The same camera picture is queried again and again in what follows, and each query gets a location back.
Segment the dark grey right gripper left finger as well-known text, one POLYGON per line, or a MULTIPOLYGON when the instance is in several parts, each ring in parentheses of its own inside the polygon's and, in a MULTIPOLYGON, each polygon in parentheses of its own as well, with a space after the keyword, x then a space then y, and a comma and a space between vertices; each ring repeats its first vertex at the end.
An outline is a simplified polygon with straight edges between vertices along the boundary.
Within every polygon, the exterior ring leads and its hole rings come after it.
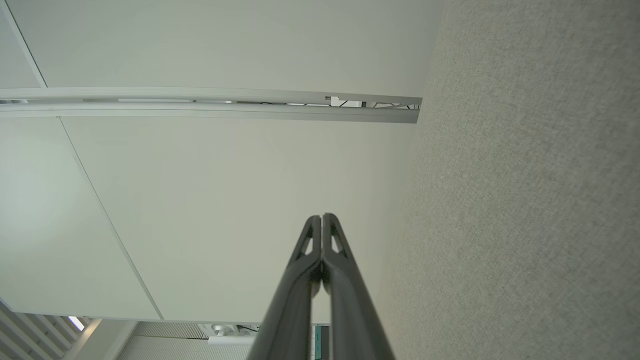
POLYGON ((251 346, 249 360, 308 360, 313 297, 322 280, 322 218, 307 219, 251 346))

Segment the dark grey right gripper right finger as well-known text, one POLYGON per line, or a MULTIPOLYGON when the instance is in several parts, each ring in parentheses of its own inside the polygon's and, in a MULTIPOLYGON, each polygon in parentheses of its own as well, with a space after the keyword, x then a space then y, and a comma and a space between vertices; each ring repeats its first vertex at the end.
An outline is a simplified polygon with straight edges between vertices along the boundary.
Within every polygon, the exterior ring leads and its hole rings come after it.
POLYGON ((322 216, 323 285, 330 296, 334 360, 393 360, 393 349, 345 231, 335 214, 322 216))

